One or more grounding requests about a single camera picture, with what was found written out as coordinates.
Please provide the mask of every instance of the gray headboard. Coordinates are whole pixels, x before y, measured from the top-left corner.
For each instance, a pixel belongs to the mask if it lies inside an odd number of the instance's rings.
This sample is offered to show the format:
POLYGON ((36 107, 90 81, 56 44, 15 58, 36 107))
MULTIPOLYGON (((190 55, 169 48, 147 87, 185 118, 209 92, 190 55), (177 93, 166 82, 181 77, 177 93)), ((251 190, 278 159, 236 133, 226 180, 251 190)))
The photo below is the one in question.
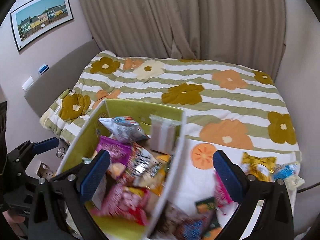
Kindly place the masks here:
POLYGON ((83 69, 101 50, 91 40, 63 57, 39 77, 25 93, 25 99, 41 117, 57 97, 73 88, 83 69))

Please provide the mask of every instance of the blue sky in picture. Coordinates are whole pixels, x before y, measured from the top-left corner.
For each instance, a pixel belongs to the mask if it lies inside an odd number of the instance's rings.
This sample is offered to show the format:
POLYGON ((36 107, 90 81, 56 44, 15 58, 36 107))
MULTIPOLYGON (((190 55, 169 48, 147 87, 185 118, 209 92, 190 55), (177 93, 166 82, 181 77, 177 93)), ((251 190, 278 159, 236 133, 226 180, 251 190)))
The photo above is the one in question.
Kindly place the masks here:
POLYGON ((51 8, 61 4, 64 4, 64 0, 41 0, 36 2, 16 13, 17 24, 19 25, 21 21, 25 20, 29 16, 32 18, 42 14, 46 8, 51 8))

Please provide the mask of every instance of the curtain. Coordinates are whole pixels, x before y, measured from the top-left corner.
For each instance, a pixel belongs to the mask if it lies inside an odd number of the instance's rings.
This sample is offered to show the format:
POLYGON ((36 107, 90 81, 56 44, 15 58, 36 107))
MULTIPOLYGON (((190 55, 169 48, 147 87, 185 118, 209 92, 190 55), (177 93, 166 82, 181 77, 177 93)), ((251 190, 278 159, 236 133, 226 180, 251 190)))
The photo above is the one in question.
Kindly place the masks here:
POLYGON ((210 59, 276 77, 284 0, 80 0, 100 49, 121 57, 210 59))

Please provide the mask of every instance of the wall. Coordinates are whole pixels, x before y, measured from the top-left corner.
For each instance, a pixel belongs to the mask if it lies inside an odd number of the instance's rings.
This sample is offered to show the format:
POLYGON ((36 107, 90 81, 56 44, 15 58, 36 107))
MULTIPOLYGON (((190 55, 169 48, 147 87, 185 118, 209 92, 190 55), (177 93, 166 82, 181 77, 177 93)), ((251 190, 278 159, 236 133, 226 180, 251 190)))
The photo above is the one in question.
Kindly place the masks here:
MULTIPOLYGON (((17 0, 12 12, 30 0, 17 0)), ((8 121, 6 141, 8 151, 26 140, 41 141, 53 136, 39 124, 39 117, 33 112, 24 98, 22 84, 32 76, 38 78, 38 68, 42 64, 49 67, 77 47, 91 40, 79 0, 69 0, 73 21, 65 23, 35 40, 20 54, 17 51, 10 23, 10 12, 0 26, 0 84, 8 101, 8 121)), ((42 156, 43 162, 57 166, 51 158, 54 152, 42 156)))
MULTIPOLYGON (((320 23, 305 0, 286 0, 286 50, 276 86, 287 104, 302 151, 303 187, 320 181, 320 23)), ((320 186, 297 195, 295 232, 320 212, 320 186)))

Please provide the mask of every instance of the striped comforter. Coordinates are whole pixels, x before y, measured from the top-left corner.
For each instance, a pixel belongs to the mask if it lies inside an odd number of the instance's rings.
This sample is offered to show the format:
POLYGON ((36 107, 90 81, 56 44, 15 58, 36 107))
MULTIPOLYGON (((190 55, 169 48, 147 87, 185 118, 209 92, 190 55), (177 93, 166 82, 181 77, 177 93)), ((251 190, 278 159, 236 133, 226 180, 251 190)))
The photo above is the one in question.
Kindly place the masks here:
POLYGON ((71 143, 104 98, 182 108, 190 139, 248 150, 299 152, 288 110, 270 76, 211 60, 121 58, 103 51, 40 123, 71 143))

